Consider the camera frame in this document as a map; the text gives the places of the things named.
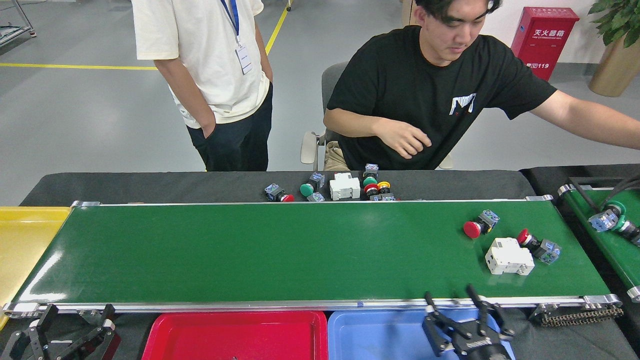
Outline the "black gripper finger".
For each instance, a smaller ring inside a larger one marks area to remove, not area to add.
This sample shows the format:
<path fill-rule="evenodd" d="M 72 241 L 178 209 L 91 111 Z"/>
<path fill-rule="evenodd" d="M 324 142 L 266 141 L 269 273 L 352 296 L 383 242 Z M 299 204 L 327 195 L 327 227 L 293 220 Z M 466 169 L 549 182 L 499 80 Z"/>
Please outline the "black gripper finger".
<path fill-rule="evenodd" d="M 103 310 L 79 309 L 77 313 L 92 325 L 88 333 L 76 340 L 55 341 L 56 360 L 112 360 L 121 343 L 115 331 L 113 305 Z"/>
<path fill-rule="evenodd" d="M 12 333 L 6 348 L 1 354 L 2 360 L 21 360 L 30 350 L 32 360 L 50 360 L 50 343 L 46 333 L 58 315 L 58 307 L 54 304 L 46 306 L 39 319 L 33 321 L 26 330 Z"/>

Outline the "person's right hand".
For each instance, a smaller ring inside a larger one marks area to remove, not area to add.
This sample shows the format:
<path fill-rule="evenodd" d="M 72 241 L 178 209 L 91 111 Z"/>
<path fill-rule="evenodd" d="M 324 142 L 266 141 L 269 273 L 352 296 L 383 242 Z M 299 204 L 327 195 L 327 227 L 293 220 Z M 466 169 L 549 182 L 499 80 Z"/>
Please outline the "person's right hand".
<path fill-rule="evenodd" d="M 407 160 L 432 146 L 432 141 L 425 132 L 405 121 L 379 117 L 372 126 L 372 133 Z"/>

